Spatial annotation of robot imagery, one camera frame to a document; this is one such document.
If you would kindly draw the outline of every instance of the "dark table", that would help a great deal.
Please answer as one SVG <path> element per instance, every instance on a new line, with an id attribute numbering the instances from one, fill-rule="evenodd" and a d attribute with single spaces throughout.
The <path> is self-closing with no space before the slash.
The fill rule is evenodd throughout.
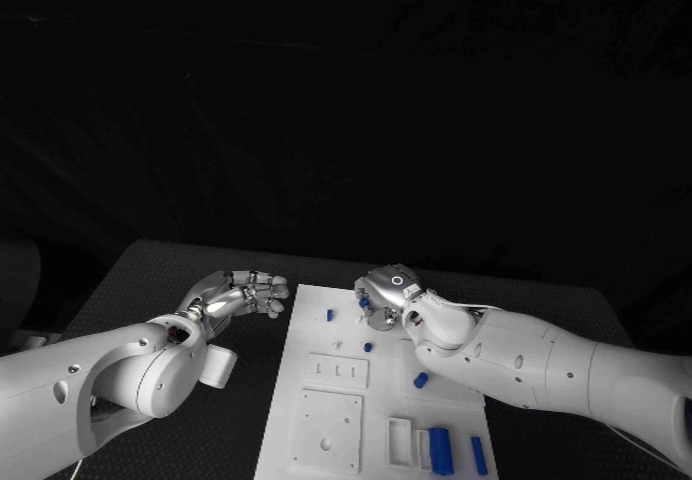
<path id="1" fill-rule="evenodd" d="M 220 269 L 284 276 L 291 299 L 278 319 L 258 314 L 238 317 L 214 339 L 239 356 L 226 388 L 197 384 L 170 417 L 125 432 L 83 460 L 78 480 L 252 479 L 297 285 L 350 289 L 377 266 L 145 240 L 129 246 L 63 340 L 171 313 L 191 285 Z M 496 305 L 585 338 L 631 346 L 610 305 L 592 289 L 441 271 L 416 273 L 449 300 Z M 586 418 L 517 409 L 490 398 L 486 415 L 501 480 L 687 478 Z M 73 467 L 50 478 L 69 479 L 72 471 Z"/>

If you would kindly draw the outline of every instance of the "dark wall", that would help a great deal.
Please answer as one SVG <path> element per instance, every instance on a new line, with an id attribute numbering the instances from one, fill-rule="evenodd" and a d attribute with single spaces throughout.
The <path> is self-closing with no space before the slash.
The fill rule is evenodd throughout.
<path id="1" fill-rule="evenodd" d="M 53 305 L 145 237 L 585 285 L 689 348 L 690 8 L 573 3 L 1 16 Z"/>

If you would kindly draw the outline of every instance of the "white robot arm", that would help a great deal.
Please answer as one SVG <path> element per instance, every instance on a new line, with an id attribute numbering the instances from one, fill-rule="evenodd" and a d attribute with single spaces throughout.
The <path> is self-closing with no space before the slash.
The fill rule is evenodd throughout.
<path id="1" fill-rule="evenodd" d="M 235 353 L 207 342 L 249 312 L 278 316 L 285 278 L 216 272 L 177 312 L 0 358 L 0 478 L 39 480 L 170 415 L 197 380 L 223 388 Z"/>
<path id="2" fill-rule="evenodd" d="M 400 264 L 372 270 L 354 291 L 370 327 L 402 322 L 431 372 L 514 407 L 598 420 L 692 475 L 692 357 L 607 345 L 520 313 L 452 303 Z"/>

